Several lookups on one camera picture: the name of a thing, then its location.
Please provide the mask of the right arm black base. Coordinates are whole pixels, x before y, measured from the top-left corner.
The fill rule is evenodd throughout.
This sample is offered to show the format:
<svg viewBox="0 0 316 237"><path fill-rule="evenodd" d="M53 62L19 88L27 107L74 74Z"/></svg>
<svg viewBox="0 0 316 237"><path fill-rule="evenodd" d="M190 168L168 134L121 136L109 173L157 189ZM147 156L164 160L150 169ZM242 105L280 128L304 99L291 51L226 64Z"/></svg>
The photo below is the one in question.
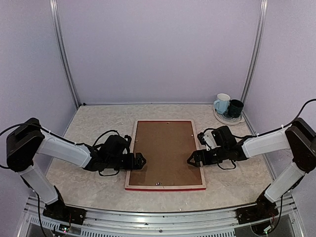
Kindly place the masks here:
<svg viewBox="0 0 316 237"><path fill-rule="evenodd" d="M279 215L276 202L269 201L264 192L256 199L255 205L238 208L236 213L240 225Z"/></svg>

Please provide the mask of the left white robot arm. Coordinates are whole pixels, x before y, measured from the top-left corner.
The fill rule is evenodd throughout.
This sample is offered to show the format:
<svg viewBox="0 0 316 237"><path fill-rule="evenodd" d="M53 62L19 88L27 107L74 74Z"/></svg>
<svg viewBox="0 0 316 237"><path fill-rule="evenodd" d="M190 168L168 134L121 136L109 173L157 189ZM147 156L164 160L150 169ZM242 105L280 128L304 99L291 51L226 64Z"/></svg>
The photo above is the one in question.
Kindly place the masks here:
<svg viewBox="0 0 316 237"><path fill-rule="evenodd" d="M7 168L17 172L39 198L49 206L56 218L63 220L69 215L58 189L53 186L35 164L36 155L46 155L74 164L84 170L101 173L113 169L116 174L122 170L141 170L146 159L141 153L130 150L131 137L120 136L116 130L109 130L104 143L76 143L58 136L42 127L39 120L31 118L15 124L5 132Z"/></svg>

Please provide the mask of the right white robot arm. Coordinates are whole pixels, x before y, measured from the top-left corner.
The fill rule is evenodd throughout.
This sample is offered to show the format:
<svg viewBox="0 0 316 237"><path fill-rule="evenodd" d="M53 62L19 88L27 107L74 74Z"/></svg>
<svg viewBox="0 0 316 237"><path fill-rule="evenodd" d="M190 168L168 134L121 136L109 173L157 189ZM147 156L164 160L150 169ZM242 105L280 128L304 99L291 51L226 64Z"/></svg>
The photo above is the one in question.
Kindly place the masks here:
<svg viewBox="0 0 316 237"><path fill-rule="evenodd" d="M272 210L271 203L295 188L316 167L316 133L302 118L257 136L236 138L226 125L210 129L210 132L211 136L204 132L198 134L198 140L206 148L194 151L188 164L195 167L219 165L225 160L243 161L279 150L292 152L292 162L264 190L264 200L253 207L252 214L257 219L265 218Z"/></svg>

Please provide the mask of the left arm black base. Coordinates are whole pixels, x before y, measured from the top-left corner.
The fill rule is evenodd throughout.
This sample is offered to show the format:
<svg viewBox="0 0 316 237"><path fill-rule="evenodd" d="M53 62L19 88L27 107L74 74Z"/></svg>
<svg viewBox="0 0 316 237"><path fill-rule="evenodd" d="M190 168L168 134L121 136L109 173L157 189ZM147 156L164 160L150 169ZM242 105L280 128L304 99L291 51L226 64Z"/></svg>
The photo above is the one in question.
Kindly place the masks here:
<svg viewBox="0 0 316 237"><path fill-rule="evenodd" d="M54 188L57 192L58 199L52 204L45 204L43 216L67 222L69 224L83 225L86 217L86 210L65 205L59 190L55 186Z"/></svg>

